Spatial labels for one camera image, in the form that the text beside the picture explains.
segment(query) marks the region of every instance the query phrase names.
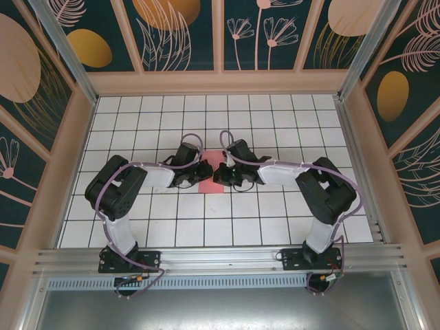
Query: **flower illustration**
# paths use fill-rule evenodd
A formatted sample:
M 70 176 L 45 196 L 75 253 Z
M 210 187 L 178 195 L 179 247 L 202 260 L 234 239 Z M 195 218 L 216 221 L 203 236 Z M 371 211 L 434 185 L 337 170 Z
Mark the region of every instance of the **flower illustration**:
M 302 3 L 303 0 L 256 0 L 256 4 L 260 9 L 269 9 L 271 7 L 290 7 Z
M 231 32 L 232 38 L 234 39 L 236 63 L 239 66 L 239 70 L 241 70 L 237 40 L 254 36 L 254 30 L 251 30 L 252 26 L 249 23 L 249 19 L 237 19 L 236 22 L 234 19 L 228 19 L 227 23 L 229 32 Z
M 20 144 L 11 139 L 10 146 L 2 136 L 0 137 L 0 177 L 10 179 L 14 176 L 14 167 L 19 156 Z
M 270 55 L 272 48 L 277 46 L 291 45 L 298 42 L 298 35 L 294 34 L 296 26 L 295 19 L 279 19 L 274 26 L 274 18 L 264 20 L 264 33 L 269 46 L 269 56 L 267 59 L 267 69 L 270 70 Z

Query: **white tiled floor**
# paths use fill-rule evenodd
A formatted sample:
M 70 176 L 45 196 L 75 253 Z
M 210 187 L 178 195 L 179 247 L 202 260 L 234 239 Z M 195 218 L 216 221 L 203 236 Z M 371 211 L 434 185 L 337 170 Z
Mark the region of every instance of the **white tiled floor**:
M 326 156 L 355 179 L 330 95 L 101 98 L 58 246 L 105 246 L 102 225 L 84 192 L 112 155 L 160 162 L 175 154 L 182 135 L 189 132 L 199 134 L 206 149 L 219 149 L 222 129 L 246 140 L 258 157 L 314 162 Z M 139 245 L 289 245 L 301 244 L 310 231 L 311 213 L 298 187 L 258 186 L 243 193 L 225 188 L 216 195 L 197 189 L 141 189 L 130 211 Z M 364 209 L 345 221 L 340 234 L 349 243 L 373 241 Z

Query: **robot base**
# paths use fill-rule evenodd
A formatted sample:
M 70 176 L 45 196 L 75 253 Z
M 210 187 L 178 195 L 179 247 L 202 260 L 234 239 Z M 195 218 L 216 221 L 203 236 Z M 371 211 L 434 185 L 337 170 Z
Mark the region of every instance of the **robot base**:
M 331 262 L 342 267 L 341 251 L 337 247 L 330 247 L 324 253 L 321 258 L 316 260 L 312 265 L 304 258 L 304 250 L 302 248 L 296 249 L 283 249 L 280 251 L 281 260 L 283 262 L 284 270 L 331 270 Z
M 133 250 L 127 254 L 127 257 L 137 263 L 143 263 L 151 267 L 160 266 L 160 251 L 138 251 L 136 244 L 135 253 Z M 157 273 L 155 270 L 149 270 L 150 273 Z M 142 268 L 127 263 L 121 259 L 110 247 L 106 247 L 100 253 L 98 273 L 100 274 L 118 274 L 118 273 L 142 273 Z

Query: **purple cable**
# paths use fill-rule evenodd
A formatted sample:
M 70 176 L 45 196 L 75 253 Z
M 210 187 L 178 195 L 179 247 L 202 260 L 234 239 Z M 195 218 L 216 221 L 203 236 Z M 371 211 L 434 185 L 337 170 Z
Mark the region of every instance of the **purple cable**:
M 194 164 L 196 164 L 199 159 L 201 159 L 201 156 L 203 155 L 204 152 L 204 143 L 201 140 L 201 138 L 194 133 L 189 133 L 189 134 L 185 134 L 182 139 L 181 139 L 181 143 L 183 142 L 183 140 L 187 137 L 187 136 L 195 136 L 197 139 L 199 139 L 200 142 L 200 147 L 199 147 L 199 154 L 198 156 L 190 163 L 185 164 L 183 166 L 170 166 L 170 165 L 166 165 L 166 164 L 157 164 L 157 163 L 149 163 L 149 162 L 132 162 L 132 163 L 128 163 L 125 164 L 124 166 L 120 167 L 111 177 L 110 179 L 105 183 L 105 185 L 102 187 L 102 190 L 100 191 L 98 198 L 96 200 L 96 204 L 95 204 L 95 212 L 96 215 L 98 215 L 98 217 L 102 220 L 102 224 L 104 227 L 104 233 L 105 236 L 107 238 L 107 240 L 109 241 L 109 245 L 111 246 L 112 250 L 114 252 L 116 252 L 122 259 L 124 259 L 126 262 L 131 263 L 134 266 L 138 266 L 141 267 L 143 270 L 155 270 L 155 271 L 160 271 L 161 274 L 156 277 L 150 284 L 148 284 L 144 289 L 142 290 L 138 290 L 136 291 L 134 294 L 132 294 L 131 296 L 127 296 L 126 299 L 130 299 L 130 297 L 135 298 L 136 296 L 139 296 L 141 294 L 143 294 L 146 290 L 148 290 L 150 287 L 152 287 L 161 277 L 163 277 L 163 275 L 165 274 L 165 269 L 159 268 L 159 267 L 151 267 L 151 266 L 147 266 L 147 265 L 143 265 L 141 263 L 137 263 L 133 260 L 131 260 L 130 258 L 127 258 L 119 249 L 118 247 L 113 244 L 113 241 L 111 240 L 109 231 L 107 229 L 107 222 L 105 219 L 105 216 L 101 213 L 100 209 L 99 209 L 99 205 L 101 203 L 101 199 L 102 196 L 104 196 L 105 191 L 108 189 L 108 187 L 110 186 L 111 182 L 113 182 L 113 180 L 122 172 L 124 171 L 126 168 L 131 167 L 131 166 L 149 166 L 149 167 L 164 167 L 164 168 L 169 168 L 169 169 L 183 169 L 183 168 L 187 168 L 189 166 L 192 166 Z M 119 288 L 121 285 L 123 285 L 124 283 L 120 283 L 117 287 L 116 287 L 116 293 L 118 295 L 119 298 L 123 297 L 120 292 L 119 292 Z
M 347 214 L 342 215 L 342 217 L 340 217 L 338 219 L 338 221 L 336 221 L 335 228 L 334 228 L 333 233 L 331 234 L 331 237 L 330 237 L 331 241 L 334 240 L 336 232 L 338 231 L 338 228 L 340 227 L 341 223 L 346 218 L 354 215 L 357 211 L 359 211 L 361 209 L 362 205 L 364 205 L 364 194 L 360 190 L 359 186 L 357 184 L 355 184 L 351 179 L 346 177 L 345 175 L 343 175 L 343 174 L 341 174 L 341 173 L 339 173 L 339 172 L 337 172 L 335 170 L 331 170 L 329 168 L 325 168 L 325 167 L 321 167 L 321 166 L 316 166 L 316 165 L 313 165 L 313 164 L 305 164 L 305 163 L 301 163 L 300 164 L 300 163 L 282 162 L 282 161 L 278 161 L 278 160 L 268 161 L 268 162 L 264 162 L 264 163 L 247 162 L 245 160 L 242 160 L 240 158 L 237 158 L 237 157 L 233 156 L 227 150 L 227 148 L 225 147 L 225 144 L 223 143 L 223 134 L 224 133 L 227 133 L 230 136 L 230 138 L 232 140 L 231 143 L 233 143 L 233 141 L 234 141 L 234 136 L 232 135 L 231 132 L 229 132 L 227 129 L 222 130 L 222 132 L 220 132 L 220 145 L 221 145 L 221 148 L 223 149 L 223 151 L 225 151 L 225 153 L 229 157 L 231 157 L 236 162 L 239 162 L 239 163 L 242 163 L 242 164 L 246 164 L 246 165 L 251 165 L 251 166 L 260 166 L 260 167 L 272 166 L 272 165 L 275 165 L 275 164 L 280 164 L 280 165 L 293 166 L 293 167 L 299 167 L 299 168 L 312 168 L 314 170 L 318 170 L 318 171 L 322 171 L 322 172 L 327 172 L 327 173 L 330 173 L 332 175 L 335 175 L 336 177 L 339 177 L 340 179 L 343 179 L 344 181 L 348 182 L 354 188 L 354 190 L 356 190 L 357 194 L 359 195 L 359 205 L 357 205 L 357 207 L 353 211 L 351 211 L 351 212 L 349 212 Z

